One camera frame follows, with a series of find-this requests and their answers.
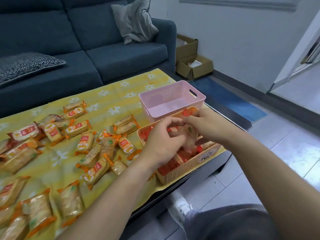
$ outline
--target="blue floor mat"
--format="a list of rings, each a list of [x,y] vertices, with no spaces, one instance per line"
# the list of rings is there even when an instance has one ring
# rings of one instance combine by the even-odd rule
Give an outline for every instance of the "blue floor mat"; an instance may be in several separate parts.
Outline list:
[[[228,89],[211,80],[210,77],[191,81],[190,84],[201,90],[206,96],[210,96],[245,117],[247,120],[250,120],[251,123],[267,116],[261,109],[238,97],[233,92],[230,92]]]

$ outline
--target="sofa armrest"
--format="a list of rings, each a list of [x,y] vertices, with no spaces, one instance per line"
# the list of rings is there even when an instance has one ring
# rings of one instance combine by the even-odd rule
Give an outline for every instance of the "sofa armrest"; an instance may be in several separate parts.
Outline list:
[[[168,62],[170,71],[174,72],[176,65],[176,41],[177,27],[174,21],[152,18],[152,24],[157,27],[159,33],[154,38],[155,43],[165,44],[168,50]]]

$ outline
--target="blue sofa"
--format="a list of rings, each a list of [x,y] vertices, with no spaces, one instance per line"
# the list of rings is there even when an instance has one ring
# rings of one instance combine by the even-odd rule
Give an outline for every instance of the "blue sofa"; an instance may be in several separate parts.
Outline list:
[[[0,89],[0,117],[148,72],[174,71],[176,25],[152,19],[151,43],[124,45],[111,4],[134,0],[0,0],[0,57],[39,52],[60,68]]]

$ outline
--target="left hand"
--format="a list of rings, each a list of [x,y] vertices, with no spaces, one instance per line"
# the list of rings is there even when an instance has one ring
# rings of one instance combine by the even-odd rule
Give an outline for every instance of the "left hand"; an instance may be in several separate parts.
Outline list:
[[[144,163],[153,171],[170,161],[187,138],[185,135],[170,137],[167,129],[182,125],[185,125],[182,119],[175,117],[165,117],[158,122],[150,132],[139,159],[144,160]]]

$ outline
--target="black and white pillow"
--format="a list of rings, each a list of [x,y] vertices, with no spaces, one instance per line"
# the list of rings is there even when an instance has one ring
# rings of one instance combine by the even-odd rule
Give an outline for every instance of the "black and white pillow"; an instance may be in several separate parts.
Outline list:
[[[22,53],[0,58],[0,87],[29,75],[66,64],[64,60],[40,53]]]

